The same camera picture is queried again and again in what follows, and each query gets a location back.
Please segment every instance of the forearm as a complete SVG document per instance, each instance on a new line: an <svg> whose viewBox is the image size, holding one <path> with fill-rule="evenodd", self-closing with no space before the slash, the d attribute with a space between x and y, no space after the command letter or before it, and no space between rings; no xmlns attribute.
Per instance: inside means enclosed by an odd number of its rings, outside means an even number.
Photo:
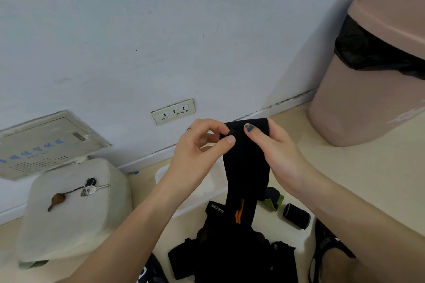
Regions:
<svg viewBox="0 0 425 283"><path fill-rule="evenodd" d="M66 283L134 283L180 203L178 194L160 183Z"/></svg>
<svg viewBox="0 0 425 283"><path fill-rule="evenodd" d="M319 172L306 177L297 196L383 281L424 277L424 236Z"/></svg>

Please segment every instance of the black slipper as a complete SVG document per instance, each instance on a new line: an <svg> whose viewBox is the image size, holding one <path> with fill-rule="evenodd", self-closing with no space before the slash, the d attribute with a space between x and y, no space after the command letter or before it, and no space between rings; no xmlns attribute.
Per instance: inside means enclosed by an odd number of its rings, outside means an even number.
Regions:
<svg viewBox="0 0 425 283"><path fill-rule="evenodd" d="M162 266L154 254L147 259L136 283L168 283Z"/></svg>
<svg viewBox="0 0 425 283"><path fill-rule="evenodd" d="M309 283L319 283L319 271L322 265L323 255L331 248L343 251L349 258L356 258L355 255L336 237L321 221L316 218L315 225L316 250L311 260L309 269Z"/></svg>

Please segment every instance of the plastic bin liner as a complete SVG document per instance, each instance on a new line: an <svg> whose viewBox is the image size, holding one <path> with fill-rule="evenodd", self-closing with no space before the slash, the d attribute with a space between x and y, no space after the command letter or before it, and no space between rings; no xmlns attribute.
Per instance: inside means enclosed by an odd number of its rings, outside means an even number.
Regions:
<svg viewBox="0 0 425 283"><path fill-rule="evenodd" d="M335 41L335 54L349 68L359 71L398 70L425 80L425 60L406 53L362 28L347 16Z"/></svg>

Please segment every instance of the white plastic tray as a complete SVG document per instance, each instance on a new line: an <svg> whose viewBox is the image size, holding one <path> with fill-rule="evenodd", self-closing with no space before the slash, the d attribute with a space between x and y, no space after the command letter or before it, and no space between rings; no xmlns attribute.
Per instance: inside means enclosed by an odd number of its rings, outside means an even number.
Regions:
<svg viewBox="0 0 425 283"><path fill-rule="evenodd" d="M155 181L159 181L164 176L170 165L166 165L159 169L155 174ZM205 179L199 185L198 188L186 199L183 204L174 213L173 218L183 215L199 205L202 205L206 201L209 201L212 197L218 196L227 190L227 178L226 171L224 169L223 157L217 160L212 166L210 172L207 174Z"/></svg>

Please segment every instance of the hand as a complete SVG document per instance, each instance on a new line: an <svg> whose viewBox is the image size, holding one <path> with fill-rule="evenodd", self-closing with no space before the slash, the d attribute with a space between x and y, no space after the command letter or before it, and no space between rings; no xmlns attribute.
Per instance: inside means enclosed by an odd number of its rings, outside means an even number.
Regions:
<svg viewBox="0 0 425 283"><path fill-rule="evenodd" d="M307 178L317 172L303 156L289 134L272 119L269 121L269 135L247 123L243 128L246 135L264 152L278 183L291 195L297 197Z"/></svg>
<svg viewBox="0 0 425 283"><path fill-rule="evenodd" d="M229 128L213 119L196 119L180 137L170 167L161 180L183 202L202 182L213 164L235 144L234 136L219 141L220 134L228 134ZM209 142L214 146L203 147Z"/></svg>

